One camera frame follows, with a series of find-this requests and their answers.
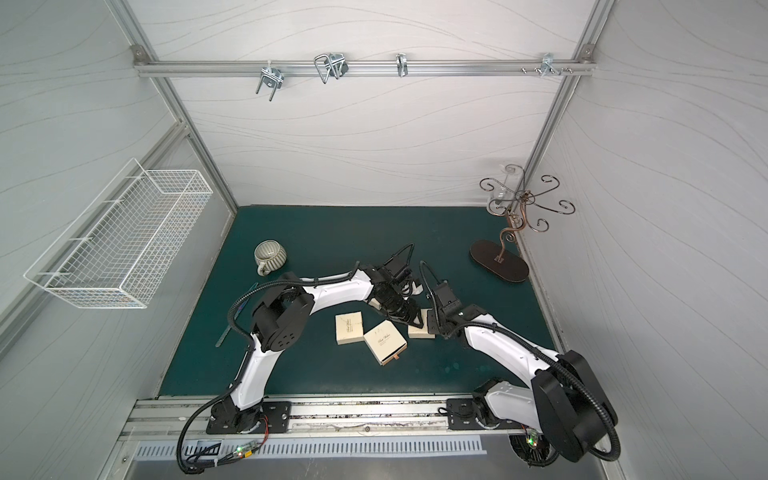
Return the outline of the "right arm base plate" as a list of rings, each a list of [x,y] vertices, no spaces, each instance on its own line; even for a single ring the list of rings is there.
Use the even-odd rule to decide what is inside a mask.
[[[437,408],[437,413],[447,419],[450,431],[523,430],[518,422],[495,417],[485,404],[475,398],[449,398]]]

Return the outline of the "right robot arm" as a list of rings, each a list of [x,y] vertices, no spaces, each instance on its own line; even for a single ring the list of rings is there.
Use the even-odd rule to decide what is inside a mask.
[[[497,409],[491,399],[501,398],[500,385],[488,389],[482,404],[494,417],[518,421],[521,414],[531,413],[537,421],[531,427],[571,462],[587,454],[605,462],[620,458],[618,415],[584,356],[574,350],[558,353],[540,347],[498,322],[487,310],[463,304],[450,283],[440,280],[427,262],[419,263],[419,273],[438,334],[445,339],[462,339],[528,388],[524,395],[517,387],[513,395],[502,398]]]

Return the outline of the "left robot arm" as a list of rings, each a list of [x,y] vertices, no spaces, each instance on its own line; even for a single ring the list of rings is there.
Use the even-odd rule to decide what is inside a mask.
[[[287,272],[241,296],[230,307],[227,321],[248,347],[226,401],[238,412],[260,405],[280,353],[300,338],[312,314],[326,308],[362,302],[387,320],[423,327],[415,301],[422,286],[410,265],[413,250],[409,243],[380,265],[357,263],[346,273],[327,277],[301,278]]]

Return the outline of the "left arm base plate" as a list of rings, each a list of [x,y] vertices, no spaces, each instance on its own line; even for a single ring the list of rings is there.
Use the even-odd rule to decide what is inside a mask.
[[[211,407],[206,433],[209,435],[285,433],[291,414],[288,401],[262,401],[247,409],[239,409],[231,398]]]

